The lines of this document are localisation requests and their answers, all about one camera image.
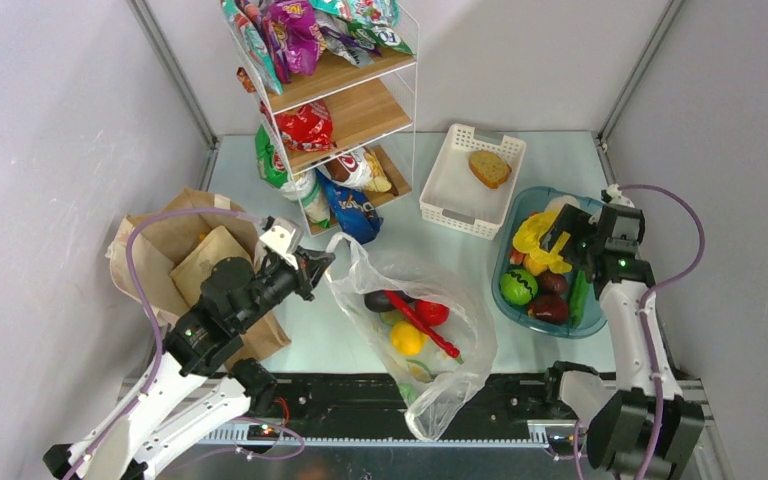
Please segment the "yellow toy cabbage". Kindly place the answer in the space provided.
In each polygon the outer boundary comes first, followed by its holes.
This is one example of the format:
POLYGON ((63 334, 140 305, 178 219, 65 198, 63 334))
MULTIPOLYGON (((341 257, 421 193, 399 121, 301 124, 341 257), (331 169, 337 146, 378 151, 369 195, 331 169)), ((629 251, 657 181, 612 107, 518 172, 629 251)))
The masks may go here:
POLYGON ((546 251, 540 246, 541 237, 548 232, 565 205, 579 207, 580 203, 571 195, 557 197, 542 212, 534 213, 524 220, 513 236, 513 249, 523 256, 522 265, 535 277, 546 271, 555 274, 572 271, 572 266, 557 251, 546 251))

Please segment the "red toy pepper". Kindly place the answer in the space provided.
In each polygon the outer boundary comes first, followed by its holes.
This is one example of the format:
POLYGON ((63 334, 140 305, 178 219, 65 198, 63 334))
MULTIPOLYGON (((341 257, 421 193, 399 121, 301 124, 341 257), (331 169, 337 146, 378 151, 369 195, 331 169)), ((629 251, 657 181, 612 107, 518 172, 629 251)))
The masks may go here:
POLYGON ((426 325, 415 312, 415 310, 403 300, 395 291, 385 290, 390 303, 409 320, 409 322, 420 332, 427 335, 446 355, 453 358, 459 364, 463 363, 460 350, 451 342, 445 340, 441 335, 426 325))

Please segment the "yellow toy lemon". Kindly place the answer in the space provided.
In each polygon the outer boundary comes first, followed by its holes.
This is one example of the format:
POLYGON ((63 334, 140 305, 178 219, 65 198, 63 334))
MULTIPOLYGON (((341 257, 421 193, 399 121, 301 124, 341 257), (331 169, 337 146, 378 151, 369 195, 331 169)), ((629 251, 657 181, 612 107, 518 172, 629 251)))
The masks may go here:
POLYGON ((400 321, 390 330, 391 345, 402 355, 415 356, 424 348, 427 336, 411 323, 400 321))

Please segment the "translucent plastic grocery bag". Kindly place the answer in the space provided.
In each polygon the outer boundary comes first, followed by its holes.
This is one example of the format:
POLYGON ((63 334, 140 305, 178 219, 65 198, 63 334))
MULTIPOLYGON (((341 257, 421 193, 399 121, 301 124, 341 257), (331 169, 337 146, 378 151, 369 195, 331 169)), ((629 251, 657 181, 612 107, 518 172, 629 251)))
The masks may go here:
POLYGON ((427 442, 441 439, 492 370, 497 339, 486 303, 461 276, 416 254, 370 252, 345 233, 334 234, 326 250, 340 260, 327 270, 326 285, 395 381, 411 435, 427 442), (414 299, 448 307, 449 319, 434 331, 460 350, 463 363, 446 355, 431 339, 418 355, 400 354, 390 342, 394 322, 383 322, 380 314, 364 305, 364 295, 376 290, 403 291, 414 299))

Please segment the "brown burlap tote bag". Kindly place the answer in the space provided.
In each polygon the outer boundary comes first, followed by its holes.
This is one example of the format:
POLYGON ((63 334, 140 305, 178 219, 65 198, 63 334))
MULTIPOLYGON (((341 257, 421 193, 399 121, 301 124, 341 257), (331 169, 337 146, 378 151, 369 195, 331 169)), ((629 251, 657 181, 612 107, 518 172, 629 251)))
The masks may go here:
MULTIPOLYGON (((116 288, 134 300, 141 301, 128 271, 125 252, 127 240, 137 226, 159 213, 200 207, 243 210, 222 195, 185 187, 161 212, 126 216, 106 254, 110 276, 116 288)), ((219 226, 225 226, 231 232, 251 256, 253 264, 261 261, 265 252, 258 246, 255 226, 229 215, 202 213, 164 219, 145 228, 134 241, 132 256, 138 279, 161 330, 174 327, 177 320, 190 309, 175 287, 170 277, 171 271, 196 248, 202 235, 219 226)), ((264 360, 291 344, 274 313, 267 313, 241 338, 244 345, 231 360, 264 360)), ((226 362, 227 366, 230 366, 231 360, 226 362)))

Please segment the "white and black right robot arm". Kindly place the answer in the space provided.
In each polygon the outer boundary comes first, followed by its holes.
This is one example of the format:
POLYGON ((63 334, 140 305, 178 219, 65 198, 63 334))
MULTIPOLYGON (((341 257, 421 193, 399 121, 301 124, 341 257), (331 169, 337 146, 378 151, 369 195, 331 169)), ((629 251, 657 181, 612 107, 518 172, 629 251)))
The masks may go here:
POLYGON ((615 358, 608 388, 590 367, 556 362, 541 392, 556 418, 573 412, 587 430, 590 466, 626 479, 678 479, 704 427, 668 362, 650 264, 639 258, 643 213, 605 205, 597 215, 565 205, 540 244, 584 272, 607 319, 615 358))

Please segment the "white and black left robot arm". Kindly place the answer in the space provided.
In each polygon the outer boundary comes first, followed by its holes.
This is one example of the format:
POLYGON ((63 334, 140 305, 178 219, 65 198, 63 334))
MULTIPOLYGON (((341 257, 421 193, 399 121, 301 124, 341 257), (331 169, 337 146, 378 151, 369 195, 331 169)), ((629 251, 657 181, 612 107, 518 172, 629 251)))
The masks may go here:
POLYGON ((295 266, 277 253, 261 270, 243 257, 219 261, 198 302, 162 342, 142 382, 87 438, 56 444, 43 462, 56 479, 155 479, 175 459, 223 423, 264 416, 276 403, 276 380, 254 358, 240 359, 208 394, 177 406, 243 347, 245 334, 288 296, 310 301, 334 262, 332 253, 299 247, 295 266))

